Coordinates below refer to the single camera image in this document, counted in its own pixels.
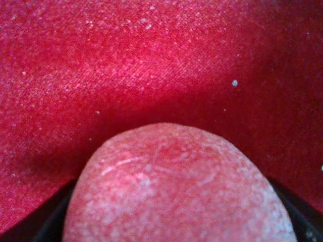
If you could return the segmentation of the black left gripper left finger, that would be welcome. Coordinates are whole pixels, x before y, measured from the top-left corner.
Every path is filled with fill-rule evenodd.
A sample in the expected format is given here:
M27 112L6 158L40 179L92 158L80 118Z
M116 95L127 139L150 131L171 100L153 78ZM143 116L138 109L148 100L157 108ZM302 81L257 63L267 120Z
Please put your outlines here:
M62 241L64 221L67 214L67 208L71 199L73 190L76 185L76 180L68 182L63 188L63 197L58 202L54 211L44 222L41 229L38 231L33 241Z

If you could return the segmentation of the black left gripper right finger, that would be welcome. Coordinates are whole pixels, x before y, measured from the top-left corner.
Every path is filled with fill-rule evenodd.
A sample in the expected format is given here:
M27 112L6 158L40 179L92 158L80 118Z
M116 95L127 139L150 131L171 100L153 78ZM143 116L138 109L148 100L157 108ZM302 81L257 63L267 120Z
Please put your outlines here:
M274 178L267 179L290 216L297 240L322 242L322 213Z

